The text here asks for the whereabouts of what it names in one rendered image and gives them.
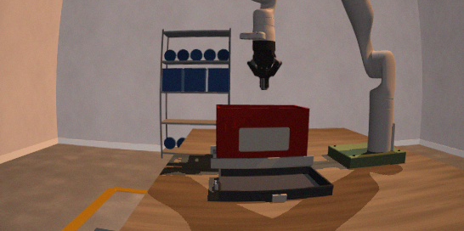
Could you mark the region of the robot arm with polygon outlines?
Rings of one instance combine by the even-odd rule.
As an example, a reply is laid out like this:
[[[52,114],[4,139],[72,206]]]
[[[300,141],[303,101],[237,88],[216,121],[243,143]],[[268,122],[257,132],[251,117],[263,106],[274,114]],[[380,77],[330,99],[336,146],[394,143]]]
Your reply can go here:
[[[252,1],[261,3],[260,9],[263,10],[257,9],[253,12],[253,30],[241,33],[240,39],[275,41],[274,12],[277,0]],[[367,150],[378,153],[393,151],[394,56],[390,51],[374,51],[372,47],[374,12],[370,0],[342,0],[342,4],[354,29],[366,74],[370,78],[382,79],[378,87],[370,90]]]

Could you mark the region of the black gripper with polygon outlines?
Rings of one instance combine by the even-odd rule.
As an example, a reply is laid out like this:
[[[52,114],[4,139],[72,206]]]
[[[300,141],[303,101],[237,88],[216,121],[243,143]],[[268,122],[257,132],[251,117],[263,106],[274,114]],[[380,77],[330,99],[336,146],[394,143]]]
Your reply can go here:
[[[282,62],[276,58],[274,53],[275,41],[252,41],[252,50],[254,52],[252,60],[247,61],[247,64],[254,76],[259,77],[261,90],[268,90],[269,78],[274,76],[282,65]]]

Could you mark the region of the red bottle crate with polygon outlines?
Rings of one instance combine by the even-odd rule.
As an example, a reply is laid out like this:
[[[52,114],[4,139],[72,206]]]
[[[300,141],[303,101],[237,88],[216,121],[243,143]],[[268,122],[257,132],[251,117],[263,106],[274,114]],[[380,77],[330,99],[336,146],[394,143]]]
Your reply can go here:
[[[216,104],[218,158],[305,156],[308,128],[297,105]]]

